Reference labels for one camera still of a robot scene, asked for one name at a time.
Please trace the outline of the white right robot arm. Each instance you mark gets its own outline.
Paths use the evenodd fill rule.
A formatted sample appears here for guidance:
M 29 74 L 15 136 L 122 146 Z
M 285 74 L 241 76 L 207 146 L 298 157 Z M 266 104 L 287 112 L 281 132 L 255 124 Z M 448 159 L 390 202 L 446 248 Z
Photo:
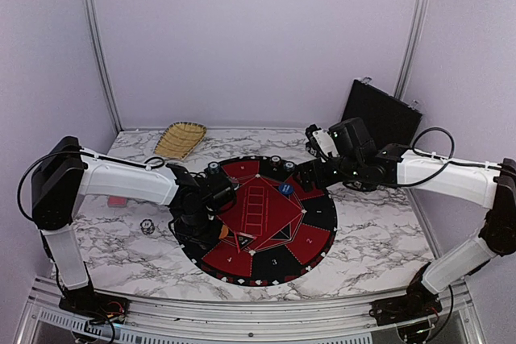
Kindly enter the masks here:
M 515 252 L 515 162 L 459 160 L 421 151 L 415 145 L 390 143 L 377 148 L 361 118 L 323 130 L 306 129 L 313 160 L 299 164 L 294 180 L 304 191 L 337 183 L 358 191 L 378 187 L 419 189 L 457 197 L 486 209 L 483 226 L 465 242 L 421 268 L 399 302 L 405 317 L 416 318 L 431 299 L 455 280 L 469 275 L 496 256 Z

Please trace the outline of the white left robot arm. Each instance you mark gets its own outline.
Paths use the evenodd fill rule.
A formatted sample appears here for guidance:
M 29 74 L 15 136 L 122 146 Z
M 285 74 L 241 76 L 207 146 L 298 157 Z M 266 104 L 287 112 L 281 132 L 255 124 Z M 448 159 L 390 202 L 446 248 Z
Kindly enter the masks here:
M 64 286 L 71 290 L 72 305 L 93 316 L 101 310 L 102 298 L 89 288 L 91 277 L 72 228 L 84 198 L 115 196 L 165 206 L 177 238 L 210 247 L 225 230 L 216 211 L 226 182 L 221 173 L 203 176 L 180 164 L 143 164 L 103 155 L 65 136 L 26 169 L 16 195 L 22 195 L 24 184 L 30 185 L 31 209 L 20 212 L 40 231 Z

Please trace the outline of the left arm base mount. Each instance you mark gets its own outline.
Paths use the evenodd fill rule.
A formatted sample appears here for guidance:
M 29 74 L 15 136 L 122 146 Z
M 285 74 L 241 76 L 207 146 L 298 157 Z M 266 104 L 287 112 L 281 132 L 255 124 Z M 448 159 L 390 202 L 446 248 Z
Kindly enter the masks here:
M 125 321 L 129 306 L 127 298 L 97 292 L 91 280 L 85 287 L 74 290 L 66 288 L 59 278 L 56 278 L 56 284 L 61 291 L 61 309 L 93 318 L 96 323 Z

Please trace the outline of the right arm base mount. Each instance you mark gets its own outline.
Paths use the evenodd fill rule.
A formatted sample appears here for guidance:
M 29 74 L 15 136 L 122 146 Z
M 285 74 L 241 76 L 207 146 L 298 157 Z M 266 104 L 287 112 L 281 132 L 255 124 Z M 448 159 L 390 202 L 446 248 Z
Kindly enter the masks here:
M 427 263 L 416 272 L 404 295 L 375 300 L 371 303 L 369 316 L 376 320 L 378 326 L 427 317 L 443 310 L 438 295 L 422 284 L 423 273 L 429 266 L 430 264 Z

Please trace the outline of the blue round blind button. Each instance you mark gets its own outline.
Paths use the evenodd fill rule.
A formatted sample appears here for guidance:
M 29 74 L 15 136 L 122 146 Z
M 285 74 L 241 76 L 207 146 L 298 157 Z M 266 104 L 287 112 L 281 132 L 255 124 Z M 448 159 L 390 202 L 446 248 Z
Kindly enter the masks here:
M 278 187 L 278 192 L 284 196 L 289 196 L 293 193 L 293 186 L 291 184 L 282 183 Z

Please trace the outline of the orange round blind button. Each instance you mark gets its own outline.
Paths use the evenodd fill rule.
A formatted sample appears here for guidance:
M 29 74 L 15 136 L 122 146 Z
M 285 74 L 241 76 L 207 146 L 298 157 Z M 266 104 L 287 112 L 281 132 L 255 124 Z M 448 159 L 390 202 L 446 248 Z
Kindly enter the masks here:
M 228 233 L 229 233 L 228 229 L 221 229 L 221 232 L 220 232 L 219 238 L 220 238 L 220 239 L 225 238 L 225 237 L 228 235 Z

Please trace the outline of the white black chip stack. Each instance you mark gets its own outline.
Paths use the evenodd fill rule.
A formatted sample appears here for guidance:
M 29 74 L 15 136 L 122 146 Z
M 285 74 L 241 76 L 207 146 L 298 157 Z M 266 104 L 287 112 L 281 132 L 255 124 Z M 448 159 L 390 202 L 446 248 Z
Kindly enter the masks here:
M 144 235 L 151 235 L 155 231 L 155 225 L 151 219 L 144 219 L 140 223 L 140 229 Z

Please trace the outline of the black triangular button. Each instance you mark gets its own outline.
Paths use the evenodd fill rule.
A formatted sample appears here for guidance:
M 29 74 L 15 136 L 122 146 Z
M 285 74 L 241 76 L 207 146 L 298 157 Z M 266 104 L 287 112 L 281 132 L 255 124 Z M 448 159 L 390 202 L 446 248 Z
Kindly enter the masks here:
M 255 235 L 236 233 L 235 234 L 235 245 L 238 252 L 241 252 L 246 246 L 254 242 L 256 239 Z

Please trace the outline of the red playing card deck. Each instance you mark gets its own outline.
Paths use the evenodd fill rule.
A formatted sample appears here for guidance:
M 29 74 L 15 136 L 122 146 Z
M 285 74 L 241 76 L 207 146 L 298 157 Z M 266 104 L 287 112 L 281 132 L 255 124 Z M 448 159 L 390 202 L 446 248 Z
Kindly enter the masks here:
M 115 197 L 109 196 L 107 200 L 107 205 L 110 208 L 124 208 L 127 206 L 128 199 L 125 197 Z

